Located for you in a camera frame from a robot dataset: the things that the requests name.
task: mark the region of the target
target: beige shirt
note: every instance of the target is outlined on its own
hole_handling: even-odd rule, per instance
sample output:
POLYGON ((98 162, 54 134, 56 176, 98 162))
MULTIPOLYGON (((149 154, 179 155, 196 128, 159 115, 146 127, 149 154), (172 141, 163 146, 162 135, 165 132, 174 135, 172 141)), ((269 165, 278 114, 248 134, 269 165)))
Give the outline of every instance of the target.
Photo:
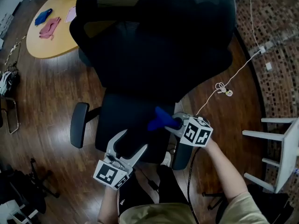
MULTIPOLYGON (((190 207, 182 203, 161 203, 132 207, 120 216, 120 224, 196 224, 190 207)), ((249 192, 235 197, 219 224, 268 224, 249 192)))

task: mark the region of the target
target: round wooden table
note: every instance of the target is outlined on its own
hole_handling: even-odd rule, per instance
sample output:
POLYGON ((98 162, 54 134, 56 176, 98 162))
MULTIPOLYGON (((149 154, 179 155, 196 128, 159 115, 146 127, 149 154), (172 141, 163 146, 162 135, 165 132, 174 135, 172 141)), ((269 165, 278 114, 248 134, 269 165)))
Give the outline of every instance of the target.
POLYGON ((78 48, 78 45, 70 34, 70 22, 64 22, 70 8, 76 5, 76 1, 77 0, 48 0, 41 9, 39 9, 30 24, 26 38, 27 50, 32 56, 41 59, 52 58, 78 48), (45 26, 47 20, 38 26, 34 25, 37 16, 49 8, 52 8, 53 12, 47 20, 55 17, 61 18, 61 21, 53 33, 53 40, 39 37, 39 32, 45 26))

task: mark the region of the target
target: chair seat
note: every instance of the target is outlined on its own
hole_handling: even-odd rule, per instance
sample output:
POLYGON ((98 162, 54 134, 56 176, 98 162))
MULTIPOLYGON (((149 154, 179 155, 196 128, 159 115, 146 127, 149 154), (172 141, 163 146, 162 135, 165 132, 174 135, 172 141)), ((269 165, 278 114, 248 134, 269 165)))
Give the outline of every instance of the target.
POLYGON ((172 115, 174 105, 113 93, 107 89, 99 116, 96 148, 105 152, 108 142, 117 133, 129 129, 128 134, 115 146, 115 151, 128 158, 144 144, 148 144, 140 161, 161 163, 167 151, 170 133, 164 129, 148 132, 146 127, 148 122, 155 118, 156 106, 172 115))

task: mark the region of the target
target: white chair leg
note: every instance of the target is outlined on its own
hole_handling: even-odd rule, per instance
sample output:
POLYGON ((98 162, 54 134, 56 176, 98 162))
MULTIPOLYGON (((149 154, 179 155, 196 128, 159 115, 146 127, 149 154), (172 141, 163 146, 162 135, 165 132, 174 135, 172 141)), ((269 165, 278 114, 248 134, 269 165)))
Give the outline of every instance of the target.
POLYGON ((274 187, 271 185, 271 184, 268 184, 262 180, 260 180, 259 178, 257 177, 254 177, 248 173, 245 173, 244 174, 244 177, 246 177, 247 179, 249 179, 250 181, 256 183, 257 185, 260 185, 261 187, 269 190, 270 192, 274 192, 274 187))
POLYGON ((273 166, 278 167, 278 168, 280 167, 280 163, 279 162, 276 162, 276 161, 271 160, 271 159, 263 158, 262 162, 268 163, 268 164, 273 165, 273 166))
POLYGON ((283 141, 285 137, 283 134, 264 133, 258 131, 250 131, 250 130, 243 130, 242 134, 251 137, 257 137, 257 138, 268 139, 268 140, 276 140, 276 141, 283 141))
POLYGON ((261 118, 261 121, 264 123, 292 123, 297 118, 261 118))

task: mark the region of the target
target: person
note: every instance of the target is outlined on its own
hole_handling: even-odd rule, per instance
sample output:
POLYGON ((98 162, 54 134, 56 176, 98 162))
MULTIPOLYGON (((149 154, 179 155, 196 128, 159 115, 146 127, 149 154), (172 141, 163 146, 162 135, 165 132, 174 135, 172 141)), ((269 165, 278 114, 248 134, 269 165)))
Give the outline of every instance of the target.
MULTIPOLYGON (((210 139, 204 149, 212 159, 223 192, 229 202, 220 224, 268 224, 267 219, 262 215, 248 192, 242 176, 223 154, 217 143, 210 139)), ((171 155, 167 152, 163 163, 157 168, 160 177, 159 204, 154 204, 150 196, 139 185, 135 175, 120 187, 120 224, 196 223, 170 168, 170 163, 171 155)), ((98 223, 118 223, 117 191, 110 187, 105 189, 98 223)))

